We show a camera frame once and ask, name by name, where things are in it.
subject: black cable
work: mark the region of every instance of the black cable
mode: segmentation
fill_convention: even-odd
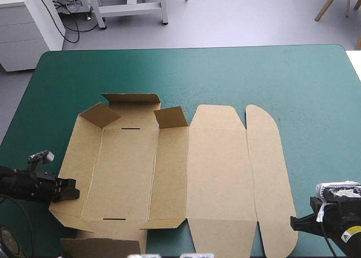
[[[13,202],[15,205],[18,206],[18,208],[20,208],[22,210],[22,212],[24,213],[25,217],[27,217],[27,221],[29,224],[29,229],[30,229],[30,235],[31,235],[31,245],[32,245],[32,258],[35,258],[35,247],[34,247],[34,231],[33,231],[33,226],[32,223],[30,221],[30,217],[28,215],[28,213],[26,212],[26,210],[21,206],[21,204],[18,203],[18,201],[16,201],[15,199],[11,198],[10,196],[4,195],[4,194],[0,194],[0,197],[3,197],[5,201],[6,199],[10,200],[11,202]]]
[[[331,246],[331,243],[329,242],[329,240],[327,238],[325,228],[323,227],[323,222],[320,222],[320,224],[321,224],[321,228],[322,228],[323,237],[325,238],[326,243],[327,243],[329,249],[331,250],[333,257],[337,258],[337,255],[336,255],[335,251],[333,250],[333,247]]]
[[[63,3],[60,3],[60,2],[57,2],[57,1],[53,1],[53,3],[59,4],[58,6],[56,6],[56,8],[62,7],[62,8],[67,9],[67,8],[66,8],[67,6],[66,6],[65,4],[63,4]],[[72,28],[70,28],[70,27],[67,27],[67,26],[64,25],[64,24],[63,24],[63,26],[64,26],[65,28],[69,29],[70,31],[73,31],[73,32],[86,33],[86,32],[93,31],[93,30],[98,26],[98,23],[95,24],[94,27],[92,27],[92,28],[90,28],[90,29],[87,29],[87,30],[74,30],[74,29],[72,29]]]
[[[55,27],[57,28],[57,30],[58,30],[58,32],[61,34],[61,36],[62,36],[66,41],[68,41],[68,42],[70,42],[70,43],[77,43],[77,42],[79,42],[79,40],[80,40],[80,33],[79,33],[78,24],[77,24],[77,21],[75,20],[75,18],[71,15],[72,18],[73,18],[73,20],[74,20],[74,23],[75,23],[75,26],[76,26],[76,28],[77,28],[77,31],[78,31],[78,38],[77,38],[76,41],[71,41],[71,40],[69,40],[68,38],[66,38],[65,35],[63,35],[62,32],[60,31],[58,25],[56,24],[54,18],[52,17],[52,14],[51,14],[49,8],[47,7],[47,5],[45,4],[44,0],[40,0],[40,1],[41,1],[41,2],[43,3],[43,5],[45,6],[47,12],[49,13],[49,15],[50,15],[50,17],[51,17],[51,19],[52,19],[52,22],[55,24]]]
[[[69,28],[69,27],[67,27],[66,25],[64,25],[64,27],[65,27],[65,28],[67,28],[67,29],[69,29],[70,31],[73,31],[73,32],[79,32],[79,33],[85,33],[85,32],[90,32],[90,31],[93,31],[93,30],[94,30],[97,26],[98,26],[98,23],[97,23],[97,24],[95,24],[95,25],[94,25],[94,27],[93,27],[93,28],[91,28],[91,29],[88,29],[88,30],[79,30],[79,31],[77,31],[77,30],[74,30],[74,29]]]

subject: wooden chair leg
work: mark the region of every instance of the wooden chair leg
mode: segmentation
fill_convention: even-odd
[[[358,0],[357,3],[355,4],[355,10],[359,9],[361,6],[361,0]]]
[[[357,51],[361,50],[361,34],[359,40],[357,41],[356,50]]]
[[[325,5],[322,7],[322,9],[320,10],[320,12],[317,14],[315,21],[319,21],[321,19],[321,17],[323,16],[323,14],[325,14],[325,12],[327,11],[327,9],[329,8],[329,6],[331,5],[331,3],[334,0],[327,0]]]

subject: white cabinet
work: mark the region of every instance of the white cabinet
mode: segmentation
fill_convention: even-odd
[[[65,28],[51,0],[44,0],[58,28]],[[6,71],[34,69],[46,51],[60,51],[63,37],[40,0],[0,0],[0,64]]]

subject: green table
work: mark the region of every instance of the green table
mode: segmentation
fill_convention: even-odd
[[[277,121],[297,215],[324,181],[361,181],[361,83],[336,45],[179,50],[63,51],[44,54],[0,147],[0,163],[26,168],[30,154],[51,150],[57,173],[79,112],[105,100],[101,92],[157,93],[164,108],[181,105],[190,122],[199,104],[232,105],[245,122],[256,104]],[[44,204],[22,202],[36,234],[36,254],[56,255],[62,227]],[[0,223],[29,251],[24,216],[6,202]],[[151,231],[149,252],[193,251],[187,223]],[[330,256],[323,238],[300,234],[292,256]],[[254,256],[262,256],[259,233]]]

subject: white table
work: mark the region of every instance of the white table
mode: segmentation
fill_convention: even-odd
[[[361,81],[361,51],[346,51],[346,53]]]

